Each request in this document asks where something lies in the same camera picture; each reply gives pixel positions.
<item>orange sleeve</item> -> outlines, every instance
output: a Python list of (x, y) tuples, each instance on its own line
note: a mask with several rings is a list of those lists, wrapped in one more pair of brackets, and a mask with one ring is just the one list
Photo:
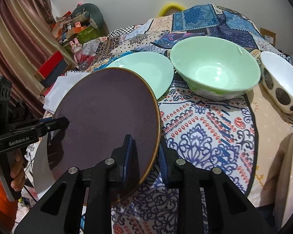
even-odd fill
[(11, 231), (16, 218), (18, 201), (8, 201), (0, 183), (0, 223), (7, 231)]

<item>person's arm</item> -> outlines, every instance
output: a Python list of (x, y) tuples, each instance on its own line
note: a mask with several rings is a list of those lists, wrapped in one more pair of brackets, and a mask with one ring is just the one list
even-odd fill
[[(13, 178), (11, 186), (15, 191), (20, 191), (25, 184), (25, 172), (22, 165), (23, 158), (21, 151), (16, 150), (15, 162), (11, 168), (11, 177)], [(0, 182), (0, 223), (7, 231), (11, 231), (14, 226), (17, 212), (17, 203), (18, 201), (8, 201)]]

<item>brown plate rim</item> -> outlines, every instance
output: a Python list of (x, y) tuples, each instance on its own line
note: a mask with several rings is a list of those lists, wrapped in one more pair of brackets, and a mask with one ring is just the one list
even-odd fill
[[(159, 145), (160, 145), (160, 141), (161, 141), (161, 128), (162, 128), (162, 125), (161, 125), (161, 118), (160, 118), (160, 117), (161, 117), (161, 116), (160, 116), (160, 108), (159, 108), (159, 106), (158, 106), (158, 102), (157, 102), (157, 99), (156, 99), (156, 97), (155, 97), (155, 94), (154, 94), (154, 92), (152, 91), (152, 89), (151, 89), (151, 87), (149, 86), (149, 84), (148, 84), (148, 83), (147, 83), (147, 82), (146, 82), (146, 81), (145, 81), (140, 75), (138, 75), (137, 73), (135, 73), (135, 72), (133, 72), (133, 71), (127, 69), (127, 68), (116, 68), (116, 67), (114, 67), (114, 68), (104, 68), (104, 69), (111, 69), (111, 70), (112, 70), (112, 69), (114, 69), (114, 70), (122, 69), (122, 70), (126, 70), (127, 72), (132, 73), (132, 74), (134, 74), (135, 76), (137, 76), (137, 77), (138, 77), (138, 78), (139, 78), (139, 79), (140, 79), (140, 80), (146, 85), (147, 89), (149, 90), (149, 93), (150, 93), (150, 95), (151, 95), (151, 97), (152, 97), (152, 99), (153, 99), (153, 103), (154, 103), (155, 106), (156, 106), (156, 113), (157, 113), (157, 142), (156, 142), (155, 148), (153, 149), (153, 156), (152, 156), (152, 159), (151, 159), (151, 161), (150, 161), (150, 163), (149, 163), (149, 166), (148, 166), (146, 172), (144, 173), (144, 175), (142, 176), (142, 178), (139, 180), (138, 185), (137, 185), (137, 186), (136, 186), (131, 192), (129, 192), (128, 195), (124, 196), (123, 198), (118, 199), (117, 201), (113, 201), (113, 202), (111, 203), (111, 205), (113, 205), (113, 204), (119, 203), (120, 201), (125, 200), (125, 199), (127, 199), (129, 196), (131, 196), (131, 195), (132, 195), (132, 194), (138, 189), (138, 187), (141, 186), (141, 185), (144, 183), (145, 179), (146, 179), (147, 176), (149, 175), (149, 173), (150, 173), (150, 171), (151, 171), (151, 169), (152, 169), (152, 167), (153, 167), (153, 164), (154, 164), (154, 162), (155, 162), (156, 156), (157, 156), (158, 147), (159, 147)], [(97, 71), (91, 72), (89, 75), (91, 75), (91, 74), (93, 74), (93, 73), (97, 73), (97, 72), (102, 71), (102, 70), (104, 70), (104, 69), (100, 69), (100, 70), (97, 70)], [(86, 77), (88, 77), (89, 75), (87, 75), (87, 76), (85, 76), (84, 78), (82, 78), (81, 80), (79, 80), (75, 85), (77, 85), (78, 83), (80, 83), (82, 80), (84, 80), (84, 79), (85, 79)], [(65, 97), (68, 95), (68, 93), (71, 91), (71, 89), (65, 94), (65, 96), (63, 97), (63, 99), (62, 99), (61, 102), (59, 103), (58, 107), (60, 106), (60, 104), (62, 103), (62, 101), (65, 99)]]

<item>yellow tube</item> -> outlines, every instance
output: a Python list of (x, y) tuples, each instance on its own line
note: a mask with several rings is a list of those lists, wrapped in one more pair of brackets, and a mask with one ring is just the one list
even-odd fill
[(170, 9), (177, 9), (179, 11), (184, 11), (186, 8), (178, 3), (167, 3), (166, 5), (164, 5), (160, 11), (160, 13), (158, 14), (158, 17), (163, 17), (166, 15), (167, 11), (169, 11)]

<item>bowl with brown dots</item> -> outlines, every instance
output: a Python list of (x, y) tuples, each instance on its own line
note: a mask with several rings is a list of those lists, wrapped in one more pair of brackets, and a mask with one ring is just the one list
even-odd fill
[(293, 66), (272, 52), (261, 53), (262, 84), (285, 113), (293, 114)]

